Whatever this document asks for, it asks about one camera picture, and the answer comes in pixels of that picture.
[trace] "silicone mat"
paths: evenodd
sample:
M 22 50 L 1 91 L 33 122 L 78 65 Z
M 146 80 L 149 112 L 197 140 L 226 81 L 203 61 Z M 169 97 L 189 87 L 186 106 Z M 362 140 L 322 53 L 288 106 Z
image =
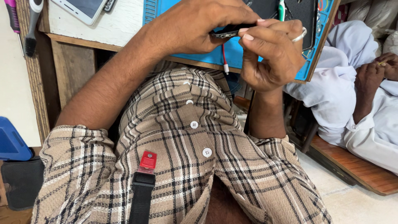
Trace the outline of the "silicone mat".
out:
M 161 13 L 167 11 L 174 4 L 179 2 L 180 0 L 144 0 L 144 13 L 142 25 L 145 25 L 152 21 L 154 18 L 159 16 Z M 308 71 L 310 69 L 311 63 L 314 59 L 314 53 L 316 52 L 320 38 L 324 32 L 325 24 L 328 20 L 328 16 L 330 13 L 330 9 L 333 5 L 334 0 L 319 0 L 319 2 L 323 1 L 322 11 L 318 11 L 317 15 L 317 24 L 316 24 L 316 37 L 314 47 L 310 50 L 304 51 L 303 56 L 307 60 L 301 70 L 297 73 L 297 80 L 305 80 L 308 75 Z M 233 68 L 242 68 L 242 55 L 243 49 L 238 43 L 239 37 L 233 37 L 228 42 L 224 44 L 225 46 L 225 57 L 229 67 Z M 174 57 L 190 59 L 194 61 L 202 61 L 206 63 L 223 65 L 222 51 L 221 46 L 214 49 L 212 52 L 208 54 L 176 54 L 172 55 Z

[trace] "black brush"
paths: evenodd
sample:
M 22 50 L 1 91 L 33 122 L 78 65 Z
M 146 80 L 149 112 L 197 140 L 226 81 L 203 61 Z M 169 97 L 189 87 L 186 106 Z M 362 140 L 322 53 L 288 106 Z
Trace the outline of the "black brush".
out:
M 29 9 L 30 22 L 29 33 L 25 36 L 25 54 L 28 57 L 33 57 L 37 43 L 35 37 L 36 23 L 43 9 L 43 0 L 29 0 Z

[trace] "black pouch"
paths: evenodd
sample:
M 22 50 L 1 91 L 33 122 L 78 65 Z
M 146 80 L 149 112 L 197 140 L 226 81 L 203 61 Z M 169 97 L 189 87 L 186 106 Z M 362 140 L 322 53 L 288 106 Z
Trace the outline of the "black pouch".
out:
M 28 161 L 4 161 L 1 175 L 8 207 L 14 211 L 33 208 L 43 185 L 44 164 L 39 156 Z

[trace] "white smartphone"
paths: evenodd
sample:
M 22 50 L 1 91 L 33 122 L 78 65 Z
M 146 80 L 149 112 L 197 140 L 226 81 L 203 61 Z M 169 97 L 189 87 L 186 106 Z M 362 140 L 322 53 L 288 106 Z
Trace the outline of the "white smartphone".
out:
M 78 19 L 93 25 L 108 0 L 52 0 Z

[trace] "silver ring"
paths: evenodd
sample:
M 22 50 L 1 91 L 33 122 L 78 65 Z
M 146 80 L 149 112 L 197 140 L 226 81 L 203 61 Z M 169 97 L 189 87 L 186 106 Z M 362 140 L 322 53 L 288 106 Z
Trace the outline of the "silver ring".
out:
M 305 27 L 302 27 L 302 34 L 294 39 L 292 39 L 292 42 L 297 42 L 304 38 L 304 36 L 307 34 L 307 29 Z

